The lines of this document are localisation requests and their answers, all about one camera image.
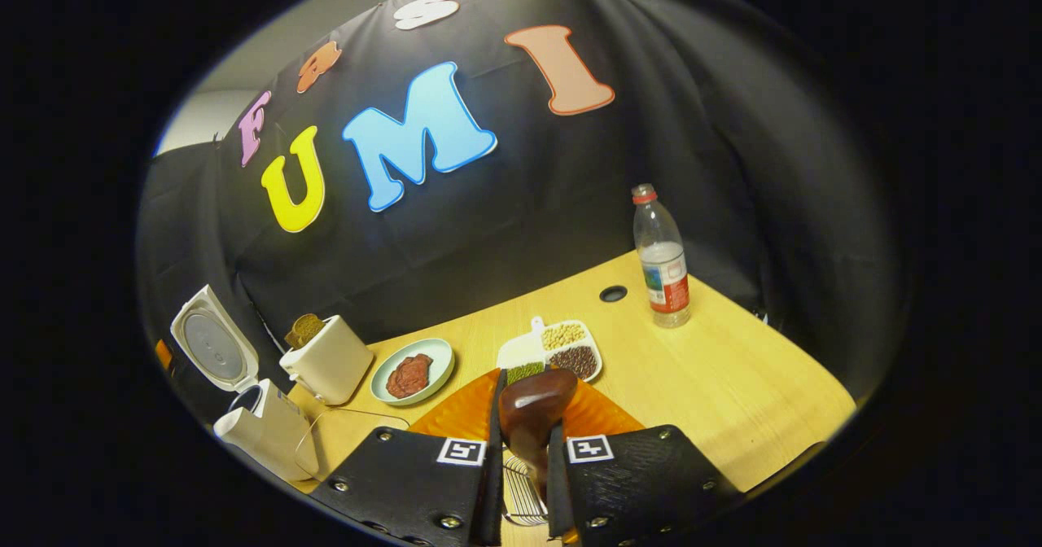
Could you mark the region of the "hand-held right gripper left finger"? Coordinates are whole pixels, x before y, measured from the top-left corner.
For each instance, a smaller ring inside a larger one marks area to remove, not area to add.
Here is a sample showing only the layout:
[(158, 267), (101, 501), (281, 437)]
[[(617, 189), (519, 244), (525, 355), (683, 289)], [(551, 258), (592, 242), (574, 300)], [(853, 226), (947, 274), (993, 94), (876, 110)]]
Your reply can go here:
[(494, 405), (505, 383), (503, 370), (490, 370), (405, 431), (372, 429), (312, 498), (398, 542), (502, 547), (505, 480)]

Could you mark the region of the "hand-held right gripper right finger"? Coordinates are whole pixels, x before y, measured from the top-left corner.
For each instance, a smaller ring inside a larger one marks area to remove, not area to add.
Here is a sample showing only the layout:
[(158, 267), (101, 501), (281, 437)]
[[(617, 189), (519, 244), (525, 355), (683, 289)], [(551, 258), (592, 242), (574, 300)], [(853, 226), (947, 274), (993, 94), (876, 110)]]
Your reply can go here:
[(584, 381), (547, 458), (548, 533), (578, 547), (677, 547), (745, 497), (680, 428), (643, 426)]

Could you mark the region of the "wire chopstick holder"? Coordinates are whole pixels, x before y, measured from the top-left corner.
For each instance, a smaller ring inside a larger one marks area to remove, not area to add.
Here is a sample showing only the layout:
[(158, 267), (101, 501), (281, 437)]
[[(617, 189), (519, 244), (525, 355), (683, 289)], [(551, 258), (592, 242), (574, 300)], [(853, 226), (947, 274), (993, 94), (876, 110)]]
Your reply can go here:
[(545, 526), (549, 522), (549, 511), (540, 499), (536, 484), (529, 476), (528, 467), (515, 457), (506, 448), (502, 451), (502, 474), (505, 481), (505, 505), (502, 516), (515, 526)]

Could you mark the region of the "white rice cooker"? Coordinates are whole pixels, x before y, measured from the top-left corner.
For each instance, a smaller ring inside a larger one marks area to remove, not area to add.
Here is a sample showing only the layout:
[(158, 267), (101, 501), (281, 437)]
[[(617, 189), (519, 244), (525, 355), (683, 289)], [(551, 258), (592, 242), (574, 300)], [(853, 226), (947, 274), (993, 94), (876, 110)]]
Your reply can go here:
[(235, 394), (213, 423), (213, 433), (287, 483), (312, 479), (317, 454), (308, 417), (276, 383), (260, 377), (256, 347), (210, 285), (175, 314), (170, 332), (212, 386)]

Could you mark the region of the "dark wooden spoon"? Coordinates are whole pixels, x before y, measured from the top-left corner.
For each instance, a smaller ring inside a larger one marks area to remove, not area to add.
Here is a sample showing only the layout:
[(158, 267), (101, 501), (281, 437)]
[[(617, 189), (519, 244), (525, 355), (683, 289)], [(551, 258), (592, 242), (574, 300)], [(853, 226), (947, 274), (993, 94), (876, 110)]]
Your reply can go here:
[(500, 432), (514, 456), (524, 462), (537, 495), (547, 499), (548, 444), (552, 429), (576, 394), (570, 370), (550, 369), (507, 384), (500, 392)]

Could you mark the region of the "red meat slice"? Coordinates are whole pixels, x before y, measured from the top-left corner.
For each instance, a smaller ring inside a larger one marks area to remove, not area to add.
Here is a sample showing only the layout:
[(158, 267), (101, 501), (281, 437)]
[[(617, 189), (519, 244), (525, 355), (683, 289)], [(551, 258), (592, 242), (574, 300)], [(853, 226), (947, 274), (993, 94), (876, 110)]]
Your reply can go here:
[(393, 372), (390, 373), (390, 376), (387, 377), (386, 390), (392, 397), (401, 399), (412, 395), (406, 376), (407, 368), (410, 368), (410, 365), (412, 365), (413, 362), (413, 357), (406, 357), (398, 366), (396, 366)]
[(407, 357), (399, 365), (398, 384), (401, 388), (401, 397), (417, 394), (429, 384), (429, 369), (432, 362), (427, 354), (419, 353), (416, 357)]

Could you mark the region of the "pale green plate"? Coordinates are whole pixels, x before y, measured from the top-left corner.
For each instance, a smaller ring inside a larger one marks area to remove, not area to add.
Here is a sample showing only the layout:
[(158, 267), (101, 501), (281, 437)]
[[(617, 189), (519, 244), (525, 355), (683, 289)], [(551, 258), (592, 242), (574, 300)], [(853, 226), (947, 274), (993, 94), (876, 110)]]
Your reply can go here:
[[(429, 366), (429, 384), (410, 397), (401, 399), (392, 397), (386, 390), (387, 377), (403, 359), (416, 357), (419, 353), (427, 354), (433, 360)], [(417, 404), (435, 395), (441, 387), (447, 383), (449, 376), (453, 373), (454, 366), (454, 351), (446, 340), (436, 337), (435, 339), (417, 340), (417, 342), (406, 344), (388, 359), (381, 362), (370, 380), (370, 392), (375, 399), (391, 406)]]

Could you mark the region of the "white toaster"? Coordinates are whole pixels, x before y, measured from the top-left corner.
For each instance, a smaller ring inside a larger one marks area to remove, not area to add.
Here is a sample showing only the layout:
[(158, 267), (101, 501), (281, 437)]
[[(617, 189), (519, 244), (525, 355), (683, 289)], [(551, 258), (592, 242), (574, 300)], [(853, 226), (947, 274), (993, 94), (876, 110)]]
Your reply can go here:
[(326, 405), (349, 402), (375, 358), (340, 316), (324, 318), (323, 328), (300, 349), (287, 352), (279, 365), (293, 383), (306, 388)]

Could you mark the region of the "white divided bean dish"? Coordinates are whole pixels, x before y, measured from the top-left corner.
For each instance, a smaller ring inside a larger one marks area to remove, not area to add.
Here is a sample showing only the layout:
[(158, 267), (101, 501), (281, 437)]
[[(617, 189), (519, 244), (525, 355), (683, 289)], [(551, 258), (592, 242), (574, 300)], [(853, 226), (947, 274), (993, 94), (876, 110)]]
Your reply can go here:
[(545, 323), (538, 316), (532, 318), (528, 332), (499, 347), (496, 365), (508, 369), (534, 362), (573, 370), (585, 383), (599, 376), (603, 366), (596, 340), (582, 321)]

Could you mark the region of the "clear plastic water bottle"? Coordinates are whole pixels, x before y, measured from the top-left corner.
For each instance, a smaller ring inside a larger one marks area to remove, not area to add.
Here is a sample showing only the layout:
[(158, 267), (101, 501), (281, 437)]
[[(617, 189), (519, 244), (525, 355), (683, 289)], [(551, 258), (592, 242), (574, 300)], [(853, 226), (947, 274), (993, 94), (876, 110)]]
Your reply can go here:
[(659, 202), (654, 185), (632, 187), (632, 239), (649, 306), (659, 327), (672, 329), (691, 317), (689, 274), (680, 228)]

